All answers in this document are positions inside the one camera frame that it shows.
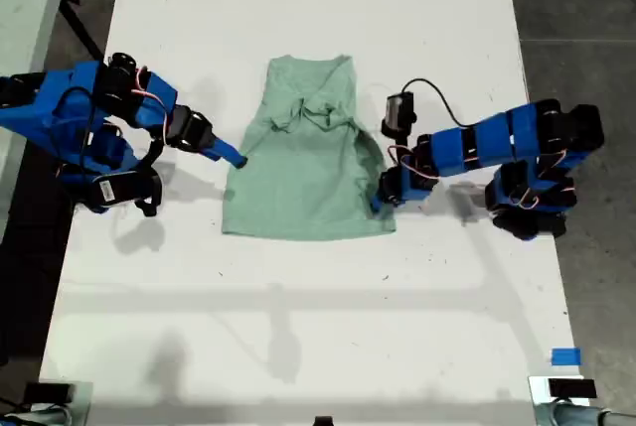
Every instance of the blue tape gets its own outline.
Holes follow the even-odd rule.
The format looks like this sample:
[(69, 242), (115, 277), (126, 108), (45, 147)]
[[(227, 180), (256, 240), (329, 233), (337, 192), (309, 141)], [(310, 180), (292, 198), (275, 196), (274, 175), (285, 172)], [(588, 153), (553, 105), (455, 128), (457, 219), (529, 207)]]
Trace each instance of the blue tape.
[(553, 366), (580, 366), (580, 349), (553, 349)]

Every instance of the green t-shirt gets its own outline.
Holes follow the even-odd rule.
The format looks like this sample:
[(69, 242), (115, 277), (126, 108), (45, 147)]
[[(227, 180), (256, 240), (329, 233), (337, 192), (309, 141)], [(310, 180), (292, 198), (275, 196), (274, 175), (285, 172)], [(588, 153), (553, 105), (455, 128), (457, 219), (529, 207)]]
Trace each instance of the green t-shirt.
[(370, 209), (385, 163), (356, 119), (350, 57), (273, 59), (241, 151), (249, 161), (230, 170), (223, 232), (329, 240), (396, 230), (391, 211)]

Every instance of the white label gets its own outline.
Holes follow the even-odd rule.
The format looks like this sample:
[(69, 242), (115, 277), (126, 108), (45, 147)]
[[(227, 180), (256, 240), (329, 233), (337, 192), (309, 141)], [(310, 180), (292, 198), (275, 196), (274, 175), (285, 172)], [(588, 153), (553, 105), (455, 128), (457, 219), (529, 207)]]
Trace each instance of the white label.
[(99, 187), (101, 188), (101, 193), (103, 194), (103, 199), (110, 203), (111, 201), (115, 201), (115, 193), (112, 191), (112, 187), (110, 186), (110, 181), (100, 181)]

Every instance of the red wire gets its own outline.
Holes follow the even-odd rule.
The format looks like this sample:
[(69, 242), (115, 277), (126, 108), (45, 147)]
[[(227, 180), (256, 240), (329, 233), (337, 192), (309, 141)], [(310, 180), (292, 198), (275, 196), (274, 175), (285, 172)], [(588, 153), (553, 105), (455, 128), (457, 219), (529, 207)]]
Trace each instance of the red wire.
[[(565, 156), (567, 156), (567, 150), (561, 150), (560, 158), (558, 158), (558, 160), (556, 160), (556, 162), (552, 166), (550, 166), (549, 168), (545, 168), (543, 171), (541, 171), (538, 175), (538, 178), (540, 179), (541, 176), (543, 176), (547, 170), (551, 170), (556, 165), (558, 165), (561, 161), (563, 161), (565, 159)], [(574, 186), (569, 188), (563, 188), (561, 190), (561, 192), (566, 192), (566, 191), (574, 191)], [(519, 202), (516, 203), (515, 206), (518, 206), (522, 210), (527, 210), (527, 211), (533, 210), (534, 208), (536, 208), (537, 204), (539, 203), (539, 199), (540, 199), (539, 196), (535, 196), (532, 206), (530, 206), (529, 208), (524, 206), (524, 201), (526, 200), (526, 196), (528, 195), (529, 192), (530, 192), (530, 188), (527, 188), (526, 192), (521, 196), (521, 198), (519, 199)]]
[(132, 93), (136, 94), (136, 95), (141, 95), (141, 96), (145, 96), (147, 98), (152, 98), (153, 100), (156, 100), (156, 101), (159, 102), (159, 104), (163, 108), (163, 111), (165, 112), (164, 113), (164, 117), (163, 117), (163, 144), (167, 145), (166, 137), (167, 137), (167, 132), (168, 132), (168, 109), (166, 108), (166, 105), (163, 104), (163, 101), (161, 101), (161, 98), (159, 98), (154, 93), (151, 93), (151, 92), (146, 91), (143, 88), (141, 88), (141, 82), (139, 81), (139, 74), (141, 72), (147, 71), (147, 70), (148, 70), (147, 66), (143, 66), (141, 69), (137, 70), (137, 73), (135, 74), (135, 86), (136, 86), (136, 89), (132, 89), (130, 91)]
[(399, 158), (399, 162), (398, 159), (394, 156), (393, 149), (402, 149), (402, 150), (406, 150), (408, 153), (410, 153), (411, 155), (413, 154), (412, 150), (410, 150), (407, 146), (404, 145), (391, 145), (389, 148), (387, 148), (387, 153), (389, 153), (389, 156), (391, 157), (391, 159), (394, 161), (394, 163), (396, 165), (402, 165), (405, 168), (407, 168), (410, 171), (413, 171), (414, 173), (416, 173), (417, 175), (422, 176), (423, 178), (427, 179), (427, 180), (438, 180), (439, 177), (438, 176), (434, 176), (434, 175), (427, 175), (425, 173), (422, 173), (421, 171), (417, 170), (416, 168), (414, 168), (413, 166), (407, 164), (404, 161), (404, 158), (406, 157), (406, 155), (402, 155), (401, 158)]

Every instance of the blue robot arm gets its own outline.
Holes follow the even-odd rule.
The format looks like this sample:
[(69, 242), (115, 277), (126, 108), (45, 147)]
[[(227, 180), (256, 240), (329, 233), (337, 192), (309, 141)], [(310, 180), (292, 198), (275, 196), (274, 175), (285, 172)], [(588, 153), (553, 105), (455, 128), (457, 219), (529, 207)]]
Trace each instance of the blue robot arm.
[(413, 81), (430, 84), (459, 126), (420, 135), (408, 148), (416, 121), (409, 83), (389, 97), (382, 132), (396, 140), (397, 165), (382, 173), (372, 210), (425, 200), (439, 178), (501, 165), (486, 188), (495, 225), (524, 240), (540, 232), (563, 234), (564, 213), (576, 204), (567, 174), (604, 142), (598, 108), (579, 105), (563, 113), (558, 101), (549, 99), (463, 125), (434, 84)]
[[(109, 116), (148, 131), (150, 148), (142, 159)], [(177, 104), (172, 86), (138, 69), (126, 54), (114, 54), (108, 65), (0, 77), (0, 126), (57, 157), (60, 181), (74, 201), (96, 213), (135, 201), (145, 215), (156, 215), (162, 186), (152, 164), (165, 145), (223, 158), (236, 168), (247, 162), (213, 133), (204, 115)]]

